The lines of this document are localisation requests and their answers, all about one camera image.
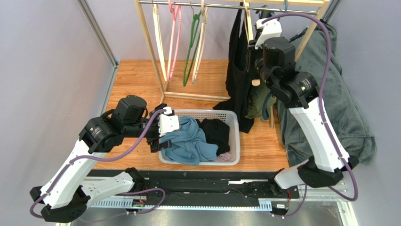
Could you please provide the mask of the black garment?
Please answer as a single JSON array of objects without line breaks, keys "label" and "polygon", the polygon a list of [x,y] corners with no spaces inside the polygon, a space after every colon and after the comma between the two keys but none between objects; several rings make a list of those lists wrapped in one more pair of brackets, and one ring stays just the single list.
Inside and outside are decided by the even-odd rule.
[{"label": "black garment", "polygon": [[237,115],[239,131],[249,133],[254,120],[246,118],[249,113],[251,76],[247,72],[248,40],[245,25],[242,24],[242,12],[243,10],[239,9],[236,13],[229,39],[225,88],[230,99],[216,104],[213,109],[234,112]]}]

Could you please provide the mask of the blue tank top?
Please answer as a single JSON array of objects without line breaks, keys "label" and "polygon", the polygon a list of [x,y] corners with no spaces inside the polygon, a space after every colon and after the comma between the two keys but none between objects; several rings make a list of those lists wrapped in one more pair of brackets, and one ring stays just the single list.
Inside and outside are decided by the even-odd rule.
[{"label": "blue tank top", "polygon": [[204,131],[191,116],[179,118],[180,129],[161,138],[172,146],[161,150],[162,156],[180,164],[198,166],[200,162],[213,162],[217,158],[218,145],[209,144]]}]

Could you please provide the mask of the beige wooden hanger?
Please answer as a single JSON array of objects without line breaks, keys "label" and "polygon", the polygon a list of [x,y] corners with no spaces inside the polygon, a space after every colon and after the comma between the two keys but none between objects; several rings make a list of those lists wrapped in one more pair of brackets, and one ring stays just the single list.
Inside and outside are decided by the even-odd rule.
[{"label": "beige wooden hanger", "polygon": [[195,58],[195,66],[194,66],[194,71],[192,73],[192,84],[196,83],[197,75],[199,72],[200,64],[201,64],[201,59],[204,51],[204,45],[205,45],[205,33],[207,29],[207,14],[208,10],[205,6],[205,1],[201,1],[201,15],[202,15],[202,23],[201,23],[201,30],[200,30],[200,41],[199,45],[197,48],[197,55]]}]

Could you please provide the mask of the black tank top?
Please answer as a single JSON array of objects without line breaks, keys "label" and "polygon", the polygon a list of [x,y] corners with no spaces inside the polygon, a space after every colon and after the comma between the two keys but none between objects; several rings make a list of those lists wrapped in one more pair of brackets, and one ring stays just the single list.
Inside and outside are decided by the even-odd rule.
[{"label": "black tank top", "polygon": [[205,133],[208,144],[218,146],[216,155],[227,153],[230,151],[229,132],[230,127],[220,119],[196,119],[199,128]]}]

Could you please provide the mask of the mauve tank top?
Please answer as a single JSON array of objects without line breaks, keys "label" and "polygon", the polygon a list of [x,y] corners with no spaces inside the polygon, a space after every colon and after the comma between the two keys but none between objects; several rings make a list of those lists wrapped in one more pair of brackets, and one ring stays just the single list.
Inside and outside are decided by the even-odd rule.
[{"label": "mauve tank top", "polygon": [[229,152],[222,153],[214,160],[214,162],[228,162],[231,159],[232,155]]}]

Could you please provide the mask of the green plastic hanger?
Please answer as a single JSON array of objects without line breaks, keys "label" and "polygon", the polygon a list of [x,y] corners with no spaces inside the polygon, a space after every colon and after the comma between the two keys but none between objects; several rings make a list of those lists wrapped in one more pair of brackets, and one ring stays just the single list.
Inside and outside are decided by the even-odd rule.
[{"label": "green plastic hanger", "polygon": [[202,15],[201,11],[195,13],[194,10],[191,23],[190,40],[187,50],[187,55],[184,65],[183,74],[183,86],[185,87],[188,83],[190,73],[192,72],[193,62],[195,60],[195,54],[197,52],[197,47],[200,41],[200,17]]}]

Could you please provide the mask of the pink plastic hanger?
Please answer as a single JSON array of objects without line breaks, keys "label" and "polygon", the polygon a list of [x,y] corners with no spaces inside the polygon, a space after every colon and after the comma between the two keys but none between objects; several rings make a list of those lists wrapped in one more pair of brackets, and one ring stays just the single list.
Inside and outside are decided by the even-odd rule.
[{"label": "pink plastic hanger", "polygon": [[182,10],[180,5],[174,6],[171,0],[168,1],[168,7],[170,13],[172,14],[172,27],[168,54],[167,81],[171,81],[174,75],[179,49],[179,41],[182,27]]}]

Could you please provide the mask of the cream plastic hanger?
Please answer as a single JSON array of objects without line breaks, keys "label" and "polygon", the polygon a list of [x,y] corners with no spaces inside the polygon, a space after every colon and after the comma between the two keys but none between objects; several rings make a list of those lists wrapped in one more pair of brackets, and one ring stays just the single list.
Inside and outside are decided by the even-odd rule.
[{"label": "cream plastic hanger", "polygon": [[165,66],[164,49],[163,49],[161,29],[160,29],[159,8],[158,8],[157,4],[152,5],[152,16],[153,16],[156,45],[157,45],[157,51],[158,51],[158,55],[159,55],[161,71],[162,71],[164,81],[167,81],[168,78],[167,78],[167,72],[166,72],[166,66]]}]

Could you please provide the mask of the light wooden hanger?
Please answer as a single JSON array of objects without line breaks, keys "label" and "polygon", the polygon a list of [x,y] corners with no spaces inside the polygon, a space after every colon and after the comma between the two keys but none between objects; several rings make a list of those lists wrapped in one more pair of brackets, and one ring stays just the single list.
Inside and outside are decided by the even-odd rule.
[{"label": "light wooden hanger", "polygon": [[243,6],[245,9],[245,22],[246,22],[246,35],[247,35],[247,40],[248,40],[248,45],[250,45],[250,41],[253,40],[253,29],[252,29],[252,21],[251,21],[251,15],[250,15],[250,10],[248,9],[249,4],[247,3],[246,0],[243,0]]}]

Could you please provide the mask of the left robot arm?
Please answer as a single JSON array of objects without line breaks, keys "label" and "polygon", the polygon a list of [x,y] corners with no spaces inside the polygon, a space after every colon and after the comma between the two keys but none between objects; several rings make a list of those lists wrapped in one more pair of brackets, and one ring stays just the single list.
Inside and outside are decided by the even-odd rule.
[{"label": "left robot arm", "polygon": [[179,127],[179,117],[166,104],[149,112],[141,97],[129,95],[120,99],[115,109],[87,122],[71,154],[53,178],[31,189],[34,204],[44,206],[40,214],[33,208],[30,213],[47,222],[69,223],[91,205],[111,196],[145,194],[144,178],[135,168],[90,185],[84,185],[83,180],[98,162],[108,162],[106,155],[125,138],[135,137],[138,142],[145,138],[155,153],[171,147],[171,142],[160,139]]}]

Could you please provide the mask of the white plastic basket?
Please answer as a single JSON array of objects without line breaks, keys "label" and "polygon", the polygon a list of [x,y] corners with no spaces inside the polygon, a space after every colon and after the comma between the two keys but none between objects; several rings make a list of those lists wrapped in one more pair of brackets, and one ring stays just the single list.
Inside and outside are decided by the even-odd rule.
[{"label": "white plastic basket", "polygon": [[[200,109],[178,109],[175,110],[175,115],[179,118],[183,116],[191,116],[195,119],[202,121],[203,119],[220,119],[230,127],[229,132],[229,146],[232,157],[228,162],[200,162],[199,165],[217,165],[217,166],[231,166],[238,163],[240,159],[240,135],[237,115],[232,111],[225,110],[200,110]],[[180,164],[175,161],[165,159],[161,151],[159,151],[159,159],[167,164]]]}]

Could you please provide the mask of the wooden clothes rack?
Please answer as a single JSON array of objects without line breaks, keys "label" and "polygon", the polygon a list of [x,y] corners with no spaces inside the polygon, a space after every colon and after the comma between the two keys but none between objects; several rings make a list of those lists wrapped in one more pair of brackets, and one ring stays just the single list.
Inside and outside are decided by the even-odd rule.
[{"label": "wooden clothes rack", "polygon": [[[159,6],[158,3],[150,1],[150,4],[157,4]],[[245,9],[243,6],[243,2],[242,0],[239,2],[240,5],[238,7],[238,10],[241,9],[243,10],[242,12],[242,24],[245,25],[245,29],[246,29],[246,22],[245,22]],[[300,6],[317,6],[318,10],[316,12],[306,12],[306,11],[288,11],[287,9],[282,11],[282,14],[279,15],[280,18],[284,17],[284,16],[304,16],[305,18],[309,18],[311,19],[311,24],[309,25],[309,27],[306,29],[306,33],[305,33],[305,37],[302,39],[301,41],[301,45],[299,47],[299,49],[296,51],[295,53],[295,59],[299,59],[299,57],[301,56],[307,42],[309,41],[312,32],[314,31],[314,29],[316,28],[317,25],[319,26],[323,26],[323,22],[321,20],[323,13],[325,13],[328,5],[329,5],[329,1],[328,0],[278,0],[276,1],[277,4],[283,4],[285,6],[287,5],[300,5]],[[145,36],[145,41],[147,43],[148,46],[148,50],[149,53],[151,55],[151,61],[152,64],[154,66],[154,71],[156,73],[156,76],[158,78],[158,82],[159,82],[159,86],[160,86],[160,91],[161,91],[161,100],[163,101],[165,98],[167,97],[171,97],[171,98],[183,98],[183,99],[193,99],[193,100],[200,100],[200,101],[212,101],[212,102],[222,102],[225,100],[230,99],[230,97],[220,97],[220,96],[211,96],[211,95],[201,95],[201,94],[190,94],[190,93],[180,93],[180,92],[170,92],[168,90],[170,81],[164,81],[163,75],[162,75],[162,71],[161,68],[158,68],[158,65],[160,65],[160,63],[158,64],[156,62],[156,57],[155,57],[155,52],[153,50],[153,46],[152,46],[152,42],[151,42],[151,38],[150,38],[150,34],[149,34],[149,30],[148,30],[148,26],[146,23],[146,19],[144,17],[144,11],[142,8],[142,4],[144,4],[144,1],[141,0],[137,0],[136,1],[136,9],[140,18],[140,22],[142,25],[142,29],[144,32],[144,36]],[[178,6],[180,5],[182,7],[182,3],[179,2],[172,2],[172,4],[174,6]],[[202,23],[202,16],[200,17],[200,30],[201,30],[201,23]],[[165,61],[165,66],[166,66],[166,72],[168,71],[168,60]],[[190,76],[192,77],[192,73],[194,71],[194,66],[195,66],[195,60],[193,62],[193,67],[192,67],[192,72],[190,73]]]}]

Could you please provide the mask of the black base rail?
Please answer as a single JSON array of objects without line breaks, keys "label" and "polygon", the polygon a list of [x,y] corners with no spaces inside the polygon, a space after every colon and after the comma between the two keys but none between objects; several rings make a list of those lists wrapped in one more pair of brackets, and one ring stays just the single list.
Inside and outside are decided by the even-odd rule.
[{"label": "black base rail", "polygon": [[142,189],[161,188],[148,193],[146,204],[162,207],[257,207],[262,199],[283,201],[300,198],[296,186],[275,193],[269,185],[272,172],[140,170]]}]

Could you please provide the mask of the aluminium frame post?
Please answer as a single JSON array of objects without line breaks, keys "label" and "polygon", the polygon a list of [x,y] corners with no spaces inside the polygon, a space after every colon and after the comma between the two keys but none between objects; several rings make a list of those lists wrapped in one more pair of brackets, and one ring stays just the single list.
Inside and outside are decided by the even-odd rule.
[{"label": "aluminium frame post", "polygon": [[86,17],[90,27],[92,28],[100,46],[102,47],[106,57],[108,58],[110,64],[113,66],[113,68],[117,68],[119,63],[116,60],[116,57],[114,56],[112,49],[110,45],[108,44],[106,37],[104,36],[100,25],[98,24],[96,17],[94,13],[92,12],[92,9],[88,3],[87,0],[77,0],[77,3],[79,4],[84,16]]},{"label": "aluminium frame post", "polygon": [[329,22],[333,15],[335,14],[337,8],[341,4],[342,0],[330,0],[329,5],[325,11],[325,13],[322,16],[322,20],[325,22]]}]

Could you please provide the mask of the aluminium frame post left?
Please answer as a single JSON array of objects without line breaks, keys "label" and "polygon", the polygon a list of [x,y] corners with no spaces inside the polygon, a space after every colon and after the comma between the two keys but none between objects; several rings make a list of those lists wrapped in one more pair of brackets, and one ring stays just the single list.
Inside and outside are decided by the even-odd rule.
[{"label": "aluminium frame post left", "polygon": [[86,17],[90,27],[92,28],[100,46],[102,47],[106,57],[108,58],[110,64],[113,66],[113,68],[117,68],[119,63],[116,60],[116,57],[114,56],[112,49],[110,45],[108,44],[106,37],[104,36],[100,25],[98,24],[96,17],[94,13],[92,12],[92,9],[88,3],[87,0],[77,0],[77,3],[79,4],[84,16]]}]

